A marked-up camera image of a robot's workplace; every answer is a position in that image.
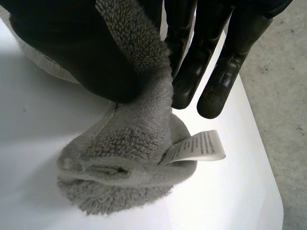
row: terry cloth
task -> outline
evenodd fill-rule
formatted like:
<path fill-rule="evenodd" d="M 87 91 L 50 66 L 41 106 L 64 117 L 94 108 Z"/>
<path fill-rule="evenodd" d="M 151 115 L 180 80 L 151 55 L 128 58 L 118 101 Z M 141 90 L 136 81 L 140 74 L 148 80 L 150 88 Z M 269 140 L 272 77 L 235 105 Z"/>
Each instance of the terry cloth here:
<path fill-rule="evenodd" d="M 59 189 L 88 215 L 152 203 L 196 169 L 195 161 L 159 164 L 170 146 L 190 137 L 183 122 L 172 114 L 172 77 L 165 43 L 135 0 L 97 0 L 96 8 L 134 64 L 144 90 L 131 103 L 110 102 L 102 120 L 68 144 L 58 159 Z M 3 8 L 0 16 L 12 31 Z M 12 33 L 38 66 L 76 82 Z"/>

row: gloved hand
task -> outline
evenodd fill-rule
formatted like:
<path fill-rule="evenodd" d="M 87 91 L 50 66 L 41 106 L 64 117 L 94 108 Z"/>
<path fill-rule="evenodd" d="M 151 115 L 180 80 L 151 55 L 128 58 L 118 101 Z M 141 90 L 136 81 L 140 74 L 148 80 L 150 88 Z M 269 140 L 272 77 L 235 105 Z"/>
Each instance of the gloved hand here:
<path fill-rule="evenodd" d="M 221 33 L 228 21 L 228 34 L 216 66 L 197 104 L 198 113 L 217 117 L 228 98 L 251 47 L 292 0 L 165 0 L 167 37 L 174 78 L 172 107 L 186 108 L 206 71 Z M 157 12 L 159 1 L 145 12 Z M 183 59 L 196 9 L 194 37 Z M 156 18 L 147 13 L 153 22 Z"/>
<path fill-rule="evenodd" d="M 73 75 L 89 91 L 118 103 L 140 93 L 131 61 L 121 52 L 95 0 L 0 0 L 17 35 Z"/>

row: care label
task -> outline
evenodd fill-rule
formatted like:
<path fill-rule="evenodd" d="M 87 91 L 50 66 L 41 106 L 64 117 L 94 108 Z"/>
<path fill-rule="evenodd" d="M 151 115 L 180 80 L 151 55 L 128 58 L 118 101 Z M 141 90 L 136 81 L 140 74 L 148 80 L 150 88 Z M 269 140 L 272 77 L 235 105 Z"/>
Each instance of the care label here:
<path fill-rule="evenodd" d="M 200 132 L 169 147 L 161 164 L 174 161 L 217 161 L 226 157 L 216 130 Z"/>

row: white table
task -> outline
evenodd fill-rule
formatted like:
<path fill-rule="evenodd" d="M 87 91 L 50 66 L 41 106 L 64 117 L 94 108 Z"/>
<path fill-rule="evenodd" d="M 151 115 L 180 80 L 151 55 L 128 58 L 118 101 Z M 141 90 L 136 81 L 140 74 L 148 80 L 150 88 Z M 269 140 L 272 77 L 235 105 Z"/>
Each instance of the white table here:
<path fill-rule="evenodd" d="M 0 229 L 282 229 L 281 197 L 241 79 L 218 118 L 207 120 L 196 111 L 221 47 L 191 105 L 174 113 L 192 135 L 217 129 L 226 158 L 199 162 L 190 179 L 153 205 L 87 217 L 59 193 L 55 159 L 103 116 L 107 101 L 40 70 L 0 22 Z"/>

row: concrete floor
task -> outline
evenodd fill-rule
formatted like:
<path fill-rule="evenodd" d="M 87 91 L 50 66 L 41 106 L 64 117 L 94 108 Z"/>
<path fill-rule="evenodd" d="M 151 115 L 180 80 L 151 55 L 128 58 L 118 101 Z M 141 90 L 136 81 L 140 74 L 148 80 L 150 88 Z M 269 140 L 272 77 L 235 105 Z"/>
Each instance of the concrete floor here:
<path fill-rule="evenodd" d="M 307 1 L 295 0 L 240 72 L 279 191 L 283 230 L 307 230 Z"/>

